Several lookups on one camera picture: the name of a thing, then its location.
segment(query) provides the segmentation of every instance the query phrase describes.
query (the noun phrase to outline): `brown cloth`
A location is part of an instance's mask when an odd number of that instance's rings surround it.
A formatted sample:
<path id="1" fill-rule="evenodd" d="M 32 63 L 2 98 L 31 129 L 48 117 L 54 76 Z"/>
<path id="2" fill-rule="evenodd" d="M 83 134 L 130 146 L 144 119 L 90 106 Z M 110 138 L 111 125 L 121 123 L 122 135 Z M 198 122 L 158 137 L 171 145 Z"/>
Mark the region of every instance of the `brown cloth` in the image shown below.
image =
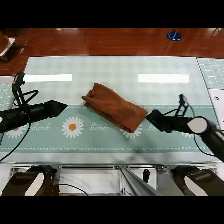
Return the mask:
<path id="1" fill-rule="evenodd" d="M 99 83 L 94 83 L 93 89 L 82 99 L 86 101 L 86 107 L 130 133 L 136 130 L 148 113 Z"/>
<path id="2" fill-rule="evenodd" d="M 0 32 L 0 53 L 6 48 L 8 42 L 8 37 L 4 36 L 2 32 Z"/>

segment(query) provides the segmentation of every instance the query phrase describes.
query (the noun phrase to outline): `daisy print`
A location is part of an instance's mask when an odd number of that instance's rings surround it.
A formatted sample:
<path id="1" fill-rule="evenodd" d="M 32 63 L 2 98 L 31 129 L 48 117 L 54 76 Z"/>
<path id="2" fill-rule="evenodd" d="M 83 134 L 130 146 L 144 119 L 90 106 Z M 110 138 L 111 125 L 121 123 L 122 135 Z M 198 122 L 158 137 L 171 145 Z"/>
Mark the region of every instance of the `daisy print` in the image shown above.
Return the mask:
<path id="1" fill-rule="evenodd" d="M 184 137 L 186 137 L 186 138 L 193 138 L 193 134 L 189 134 L 189 133 L 181 133 L 182 135 L 184 135 Z"/>
<path id="2" fill-rule="evenodd" d="M 78 117 L 69 117 L 65 122 L 63 122 L 63 135 L 65 135 L 66 138 L 75 138 L 82 134 L 81 131 L 83 130 L 83 126 L 83 121 Z"/>
<path id="3" fill-rule="evenodd" d="M 141 131 L 142 131 L 142 125 L 140 124 L 137 129 L 133 132 L 133 133 L 129 133 L 127 131 L 124 131 L 123 129 L 120 129 L 120 131 L 123 132 L 123 135 L 126 137 L 126 138 L 135 138 L 137 136 L 139 136 L 141 134 Z"/>
<path id="4" fill-rule="evenodd" d="M 15 128 L 11 131 L 6 132 L 5 134 L 8 136 L 8 138 L 17 138 L 20 135 L 22 135 L 25 130 L 26 130 L 26 125 Z"/>

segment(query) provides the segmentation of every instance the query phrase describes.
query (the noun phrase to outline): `yellow flower center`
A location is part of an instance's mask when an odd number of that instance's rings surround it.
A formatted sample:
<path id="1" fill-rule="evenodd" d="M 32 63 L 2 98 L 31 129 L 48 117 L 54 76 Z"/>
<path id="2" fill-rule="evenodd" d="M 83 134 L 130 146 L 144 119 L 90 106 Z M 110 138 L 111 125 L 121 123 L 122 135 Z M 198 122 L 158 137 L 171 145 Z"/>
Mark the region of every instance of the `yellow flower center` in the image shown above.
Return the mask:
<path id="1" fill-rule="evenodd" d="M 70 129 L 71 131 L 74 131 L 74 130 L 76 129 L 76 124 L 70 124 L 70 125 L 69 125 L 69 129 Z"/>

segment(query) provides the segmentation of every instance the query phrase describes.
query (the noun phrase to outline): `flower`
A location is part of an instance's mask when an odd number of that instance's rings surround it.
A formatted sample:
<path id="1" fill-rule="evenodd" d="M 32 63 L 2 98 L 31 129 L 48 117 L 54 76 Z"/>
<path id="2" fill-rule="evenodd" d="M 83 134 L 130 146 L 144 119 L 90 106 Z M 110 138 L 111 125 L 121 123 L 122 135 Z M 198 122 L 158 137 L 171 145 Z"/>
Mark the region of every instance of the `flower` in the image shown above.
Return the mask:
<path id="1" fill-rule="evenodd" d="M 65 122 L 63 122 L 63 135 L 65 135 L 66 138 L 75 138 L 82 134 L 81 131 L 83 130 L 83 126 L 83 121 L 78 117 L 69 117 Z"/>
<path id="2" fill-rule="evenodd" d="M 23 131 L 25 131 L 25 130 L 26 130 L 26 125 L 15 128 L 11 131 L 6 132 L 5 134 L 8 136 L 8 138 L 17 138 L 20 135 L 22 135 Z"/>
<path id="3" fill-rule="evenodd" d="M 120 131 L 123 132 L 123 135 L 126 136 L 126 138 L 135 138 L 136 136 L 139 136 L 141 134 L 142 125 L 140 124 L 137 129 L 133 133 L 129 133 L 127 131 L 124 131 L 123 129 L 120 129 Z"/>
<path id="4" fill-rule="evenodd" d="M 189 134 L 189 133 L 181 133 L 182 135 L 184 135 L 184 137 L 186 137 L 186 138 L 193 138 L 193 134 Z"/>

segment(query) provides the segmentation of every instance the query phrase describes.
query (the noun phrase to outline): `wooden floor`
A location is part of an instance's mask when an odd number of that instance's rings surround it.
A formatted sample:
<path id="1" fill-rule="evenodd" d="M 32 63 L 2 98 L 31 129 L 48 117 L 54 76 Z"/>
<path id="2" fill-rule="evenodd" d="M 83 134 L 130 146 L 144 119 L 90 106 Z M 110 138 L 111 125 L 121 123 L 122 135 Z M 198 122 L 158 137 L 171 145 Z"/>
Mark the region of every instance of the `wooden floor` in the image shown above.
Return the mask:
<path id="1" fill-rule="evenodd" d="M 167 33 L 177 30 L 182 40 L 170 41 Z M 15 37 L 18 48 L 0 62 L 0 75 L 25 69 L 31 56 L 61 55 L 157 55 L 224 58 L 221 28 L 1 28 Z"/>

